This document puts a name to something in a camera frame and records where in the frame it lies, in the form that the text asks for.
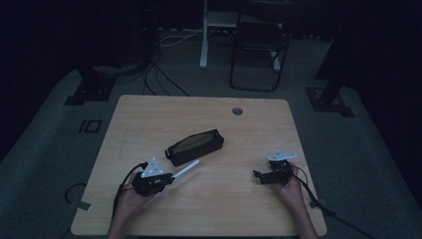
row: black chair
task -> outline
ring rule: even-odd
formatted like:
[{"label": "black chair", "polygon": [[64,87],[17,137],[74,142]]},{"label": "black chair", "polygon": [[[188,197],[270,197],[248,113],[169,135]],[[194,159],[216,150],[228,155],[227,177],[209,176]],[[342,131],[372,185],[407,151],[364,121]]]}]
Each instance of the black chair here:
[{"label": "black chair", "polygon": [[[232,88],[271,92],[279,86],[289,43],[301,15],[301,7],[286,0],[249,0],[242,4],[236,23],[231,56],[230,85]],[[273,87],[254,88],[234,84],[233,72],[238,48],[251,52],[253,55],[258,52],[268,52],[269,65],[272,67],[279,54],[283,52],[279,73]]]}]

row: wooden table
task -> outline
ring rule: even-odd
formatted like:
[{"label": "wooden table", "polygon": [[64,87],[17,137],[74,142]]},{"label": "wooden table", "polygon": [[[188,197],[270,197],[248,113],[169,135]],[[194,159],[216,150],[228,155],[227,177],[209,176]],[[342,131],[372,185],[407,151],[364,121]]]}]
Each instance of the wooden table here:
[{"label": "wooden table", "polygon": [[[243,113],[236,116],[233,108]],[[295,235],[289,209],[253,170],[271,171],[267,157],[277,149],[292,159],[314,186],[289,104],[283,100],[122,96],[109,124],[83,201],[72,225],[77,235],[106,235],[118,185],[137,164],[154,157],[176,173],[164,151],[181,139],[217,128],[223,148],[177,178],[148,202],[128,226],[129,235],[284,236]],[[304,201],[310,199],[304,190]],[[319,209],[309,213],[318,235],[326,232]]]}]

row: black stand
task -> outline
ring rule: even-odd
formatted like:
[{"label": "black stand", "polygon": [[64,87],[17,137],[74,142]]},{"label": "black stand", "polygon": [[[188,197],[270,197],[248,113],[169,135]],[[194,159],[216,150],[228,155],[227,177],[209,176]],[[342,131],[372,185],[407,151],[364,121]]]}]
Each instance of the black stand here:
[{"label": "black stand", "polygon": [[347,107],[338,94],[341,84],[329,81],[324,89],[306,88],[308,97],[315,112],[340,113],[342,117],[354,118],[350,107]]},{"label": "black stand", "polygon": [[82,80],[74,95],[68,97],[65,106],[81,106],[85,101],[106,102],[114,87],[115,79],[104,79],[89,66],[79,66]]}]

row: white stick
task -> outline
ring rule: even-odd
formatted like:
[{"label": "white stick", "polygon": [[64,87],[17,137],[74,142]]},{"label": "white stick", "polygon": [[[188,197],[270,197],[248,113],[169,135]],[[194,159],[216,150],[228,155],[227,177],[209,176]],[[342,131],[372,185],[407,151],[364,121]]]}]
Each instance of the white stick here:
[{"label": "white stick", "polygon": [[196,159],[194,162],[190,163],[185,168],[181,169],[179,172],[177,172],[176,174],[174,174],[173,177],[174,178],[177,178],[178,176],[180,176],[181,174],[185,173],[187,170],[189,170],[190,168],[192,168],[193,166],[195,166],[198,163],[199,163],[199,159]]}]

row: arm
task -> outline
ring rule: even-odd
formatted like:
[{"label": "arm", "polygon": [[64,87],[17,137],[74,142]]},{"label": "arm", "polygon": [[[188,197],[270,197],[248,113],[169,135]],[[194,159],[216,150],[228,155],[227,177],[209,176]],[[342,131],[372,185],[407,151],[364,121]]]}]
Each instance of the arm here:
[{"label": "arm", "polygon": [[109,226],[107,239],[124,238],[127,223],[154,196],[143,197],[132,189],[131,183],[135,176],[136,173],[133,173],[130,176],[129,183],[123,188],[117,208],[115,209],[114,218]]},{"label": "arm", "polygon": [[[294,175],[298,175],[298,169],[294,167]],[[273,184],[283,201],[292,211],[296,225],[299,229],[299,237],[301,239],[315,239],[317,238],[316,230],[311,222],[307,207],[302,196],[302,185],[294,177],[283,186],[282,184]]]}]

